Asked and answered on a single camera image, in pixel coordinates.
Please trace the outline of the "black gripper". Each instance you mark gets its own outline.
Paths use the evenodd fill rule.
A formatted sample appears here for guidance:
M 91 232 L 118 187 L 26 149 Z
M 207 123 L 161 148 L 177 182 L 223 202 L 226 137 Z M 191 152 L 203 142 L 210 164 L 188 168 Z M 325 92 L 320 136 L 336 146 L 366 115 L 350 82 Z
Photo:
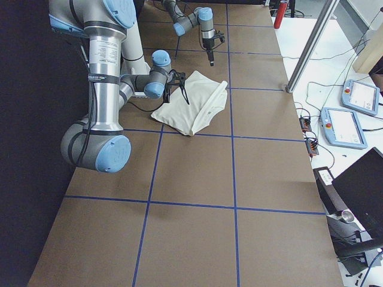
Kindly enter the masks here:
M 202 38 L 202 47 L 206 51 L 206 54 L 208 56 L 208 61 L 210 66 L 214 66 L 214 49 L 215 46 L 215 39 L 214 38 Z M 186 87 L 185 87 L 185 81 L 180 80 L 179 88 L 181 90 L 181 94 L 186 102 L 186 104 L 190 104 L 189 98 L 187 95 Z M 163 103 L 169 103 L 170 102 L 170 95 L 171 95 L 171 88 L 170 86 L 165 86 L 164 93 L 163 93 Z

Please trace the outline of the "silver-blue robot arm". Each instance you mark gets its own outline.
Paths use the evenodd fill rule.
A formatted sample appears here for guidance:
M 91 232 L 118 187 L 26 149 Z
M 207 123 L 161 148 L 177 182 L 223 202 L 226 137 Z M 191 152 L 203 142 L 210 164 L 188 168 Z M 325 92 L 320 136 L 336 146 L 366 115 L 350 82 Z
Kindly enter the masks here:
M 218 33 L 214 29 L 213 12 L 210 7 L 197 7 L 189 15 L 184 14 L 176 1 L 162 1 L 163 8 L 173 21 L 173 29 L 178 37 L 199 26 L 202 48 L 206 51 L 210 66 L 214 66 L 214 45 Z
M 89 82 L 89 112 L 65 133 L 60 148 L 77 167 L 102 173 L 124 168 L 130 140 L 118 121 L 120 109 L 135 93 L 169 102 L 171 86 L 184 88 L 186 77 L 157 50 L 147 65 L 133 1 L 50 1 L 54 31 L 89 40 L 83 54 Z

